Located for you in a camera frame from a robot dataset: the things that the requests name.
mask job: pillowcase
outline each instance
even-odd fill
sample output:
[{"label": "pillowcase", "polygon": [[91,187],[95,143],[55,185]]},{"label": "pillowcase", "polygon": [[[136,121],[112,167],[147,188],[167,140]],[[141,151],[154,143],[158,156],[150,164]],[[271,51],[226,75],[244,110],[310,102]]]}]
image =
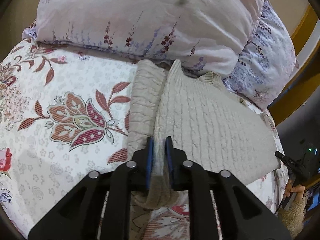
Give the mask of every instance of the pillowcase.
[{"label": "pillowcase", "polygon": [[223,82],[262,111],[281,93],[298,64],[284,24],[264,0],[258,28],[239,55],[236,67]]},{"label": "pillowcase", "polygon": [[262,5],[262,0],[40,0],[36,41],[126,57],[179,58],[197,75],[227,76]]}]

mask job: sweater sleeve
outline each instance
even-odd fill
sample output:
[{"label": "sweater sleeve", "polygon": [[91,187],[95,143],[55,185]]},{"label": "sweater sleeve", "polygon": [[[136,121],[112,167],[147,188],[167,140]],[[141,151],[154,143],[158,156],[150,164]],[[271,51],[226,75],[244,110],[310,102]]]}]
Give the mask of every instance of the sweater sleeve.
[{"label": "sweater sleeve", "polygon": [[303,198],[301,202],[294,202],[288,211],[280,208],[278,213],[279,220],[289,230],[291,237],[294,239],[303,229],[304,208],[307,198]]}]

